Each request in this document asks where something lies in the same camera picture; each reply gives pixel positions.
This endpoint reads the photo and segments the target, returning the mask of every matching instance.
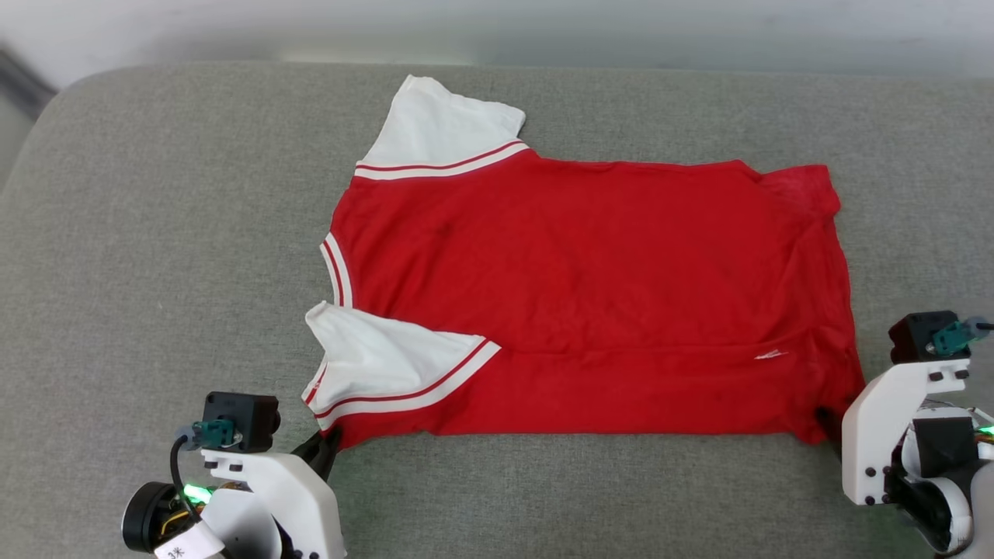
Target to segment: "garment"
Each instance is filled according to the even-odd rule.
[[[402,85],[322,245],[321,427],[820,441],[864,386],[827,168],[560,161],[523,122]]]

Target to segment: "white background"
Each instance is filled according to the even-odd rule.
[[[270,59],[994,76],[994,0],[0,0],[57,88]]]

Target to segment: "green led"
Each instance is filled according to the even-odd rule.
[[[187,483],[183,487],[183,494],[194,504],[200,502],[207,504],[211,502],[211,491],[206,487],[197,487],[196,485]]]

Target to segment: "black cable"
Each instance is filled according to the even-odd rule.
[[[183,492],[183,479],[180,478],[179,455],[180,449],[183,448],[183,444],[186,442],[187,436],[180,435],[180,438],[173,443],[173,448],[169,451],[169,472],[173,475],[173,485],[176,486],[176,496],[190,512],[190,518],[192,518],[194,522],[200,522],[200,513],[197,512],[197,507],[190,502],[190,499],[187,498],[186,493]]]

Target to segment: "gray fabric surface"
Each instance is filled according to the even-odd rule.
[[[868,376],[907,312],[994,314],[992,82],[115,72],[49,106],[0,194],[0,555],[134,556],[124,506],[168,477],[173,432],[211,390],[279,397],[278,450],[310,434],[303,314],[331,292],[317,247],[408,71],[522,108],[550,157],[827,163]],[[978,346],[961,401],[994,407],[992,361]],[[827,447],[787,435],[383,439],[344,453],[332,485],[359,559],[930,556],[893,509],[848,502]]]

